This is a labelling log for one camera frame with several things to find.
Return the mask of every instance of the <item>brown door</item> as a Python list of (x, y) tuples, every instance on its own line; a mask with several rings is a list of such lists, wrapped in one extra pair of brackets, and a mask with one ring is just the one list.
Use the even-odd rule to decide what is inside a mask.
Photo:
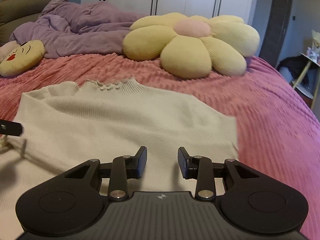
[(260, 55), (274, 68), (287, 32), (292, 0), (272, 0), (271, 12)]

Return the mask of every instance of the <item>cream garment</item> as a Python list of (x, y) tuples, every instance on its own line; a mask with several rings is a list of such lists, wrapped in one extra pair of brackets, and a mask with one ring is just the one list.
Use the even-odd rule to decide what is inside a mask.
[[(237, 159), (234, 117), (191, 95), (142, 86), (134, 79), (110, 85), (87, 81), (81, 88), (64, 82), (24, 93), (15, 121), (23, 124), (24, 133), (9, 137), (15, 150), (0, 155), (0, 179), (6, 181), (0, 183), (1, 240), (22, 232), (14, 206), (23, 192), (89, 159), (112, 162), (146, 146), (143, 177), (129, 180), (129, 189), (192, 192), (196, 181), (182, 178), (179, 147), (213, 162)], [(20, 231), (12, 233), (13, 227)]]

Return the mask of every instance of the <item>gray ribbed plate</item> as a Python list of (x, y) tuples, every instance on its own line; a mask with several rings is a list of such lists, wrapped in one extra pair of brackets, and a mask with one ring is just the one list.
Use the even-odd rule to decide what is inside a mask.
[(30, 233), (19, 240), (302, 240), (298, 232), (257, 236), (227, 223), (214, 204), (192, 198), (190, 192), (135, 192), (125, 202), (112, 203), (90, 228), (65, 237)]

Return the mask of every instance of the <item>wooden table leg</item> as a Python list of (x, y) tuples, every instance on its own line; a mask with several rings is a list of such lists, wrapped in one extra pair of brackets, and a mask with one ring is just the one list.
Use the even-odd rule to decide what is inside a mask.
[(313, 95), (313, 100), (312, 100), (312, 104), (311, 104), (311, 110), (313, 109), (313, 107), (315, 105), (315, 102), (316, 102), (316, 98), (317, 98), (318, 90), (319, 90), (319, 85), (320, 85), (320, 70), (318, 70), (318, 81), (317, 81), (315, 94)]
[(311, 66), (311, 60), (308, 61), (307, 65), (304, 67), (303, 71), (301, 72), (300, 76), (298, 77), (297, 81), (293, 85), (293, 89), (296, 89), (296, 87), (301, 83), (301, 81), (304, 79), (305, 75), (307, 74), (310, 66)]

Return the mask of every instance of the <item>pink flower center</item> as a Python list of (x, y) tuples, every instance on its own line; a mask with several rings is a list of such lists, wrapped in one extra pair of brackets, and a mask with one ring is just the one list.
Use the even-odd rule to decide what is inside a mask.
[(207, 23), (190, 18), (179, 21), (173, 29), (179, 35), (195, 38), (207, 37), (211, 33)]

